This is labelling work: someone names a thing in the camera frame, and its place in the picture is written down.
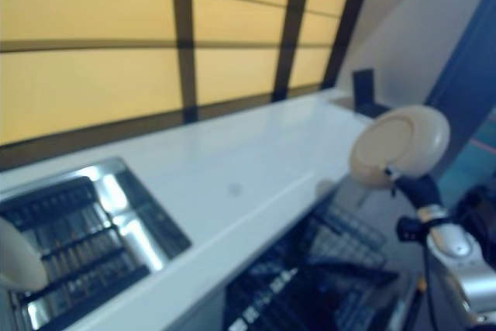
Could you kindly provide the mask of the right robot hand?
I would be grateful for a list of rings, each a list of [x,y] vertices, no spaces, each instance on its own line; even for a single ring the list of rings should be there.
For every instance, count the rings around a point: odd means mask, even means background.
[[[442,197],[436,180],[430,174],[413,178],[401,174],[390,167],[383,170],[389,180],[412,204],[415,209],[422,209],[430,205],[443,207]]]

